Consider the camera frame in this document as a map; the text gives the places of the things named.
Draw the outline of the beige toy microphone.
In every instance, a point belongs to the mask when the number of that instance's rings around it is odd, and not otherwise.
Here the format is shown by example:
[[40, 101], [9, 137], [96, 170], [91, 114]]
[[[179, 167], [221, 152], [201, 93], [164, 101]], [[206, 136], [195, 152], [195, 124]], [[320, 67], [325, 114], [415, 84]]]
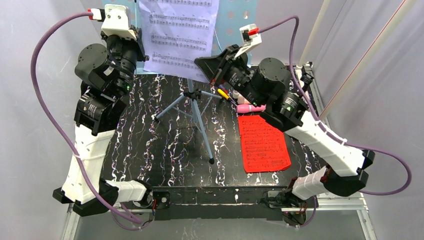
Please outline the beige toy microphone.
[[237, 103], [239, 105], [249, 104], [249, 101], [246, 100], [242, 95], [239, 95], [237, 98]]

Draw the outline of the pink toy microphone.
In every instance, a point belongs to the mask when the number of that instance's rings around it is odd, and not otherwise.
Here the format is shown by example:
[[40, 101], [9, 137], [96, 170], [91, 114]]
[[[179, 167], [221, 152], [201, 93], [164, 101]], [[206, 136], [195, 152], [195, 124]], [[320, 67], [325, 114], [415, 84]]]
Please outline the pink toy microphone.
[[252, 104], [240, 104], [236, 107], [238, 114], [247, 114], [254, 112], [263, 112], [266, 109], [266, 105], [254, 106]]

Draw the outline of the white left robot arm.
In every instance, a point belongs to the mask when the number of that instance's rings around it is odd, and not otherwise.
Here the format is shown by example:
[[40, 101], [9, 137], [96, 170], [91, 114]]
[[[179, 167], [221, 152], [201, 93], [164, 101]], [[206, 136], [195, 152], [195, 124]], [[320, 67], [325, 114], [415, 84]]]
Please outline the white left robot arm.
[[126, 108], [123, 97], [134, 80], [137, 62], [148, 60], [141, 29], [101, 31], [105, 44], [93, 43], [79, 54], [74, 72], [81, 83], [77, 102], [74, 146], [64, 184], [52, 193], [62, 204], [73, 204], [82, 217], [102, 214], [116, 203], [153, 203], [150, 185], [142, 180], [114, 182], [101, 177], [108, 145]]

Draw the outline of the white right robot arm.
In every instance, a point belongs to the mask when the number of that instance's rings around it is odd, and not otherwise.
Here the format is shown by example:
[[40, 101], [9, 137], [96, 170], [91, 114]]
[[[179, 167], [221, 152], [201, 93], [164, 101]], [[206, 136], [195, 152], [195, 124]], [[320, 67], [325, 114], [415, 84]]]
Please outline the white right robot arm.
[[251, 104], [265, 106], [261, 117], [268, 124], [309, 147], [326, 163], [314, 173], [293, 178], [277, 198], [282, 203], [305, 201], [327, 192], [348, 197], [363, 189], [369, 178], [365, 169], [375, 153], [332, 139], [332, 133], [314, 120], [306, 102], [288, 90], [292, 75], [280, 60], [267, 57], [253, 69], [247, 65], [246, 54], [237, 55], [239, 50], [234, 44], [194, 63], [211, 84], [226, 82]]

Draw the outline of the red sheet music page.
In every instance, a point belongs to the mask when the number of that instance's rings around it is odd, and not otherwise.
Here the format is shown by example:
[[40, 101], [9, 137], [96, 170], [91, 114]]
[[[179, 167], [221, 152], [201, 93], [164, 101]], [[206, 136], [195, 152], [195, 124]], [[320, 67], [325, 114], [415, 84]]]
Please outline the red sheet music page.
[[246, 173], [278, 172], [291, 167], [283, 132], [259, 115], [239, 116], [238, 128]]

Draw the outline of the lavender sheet music page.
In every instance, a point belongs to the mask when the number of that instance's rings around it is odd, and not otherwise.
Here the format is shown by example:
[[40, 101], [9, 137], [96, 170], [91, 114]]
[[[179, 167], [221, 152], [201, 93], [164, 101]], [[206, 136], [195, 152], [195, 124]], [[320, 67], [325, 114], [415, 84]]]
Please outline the lavender sheet music page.
[[218, 0], [140, 0], [144, 71], [206, 83], [194, 63], [212, 54]]

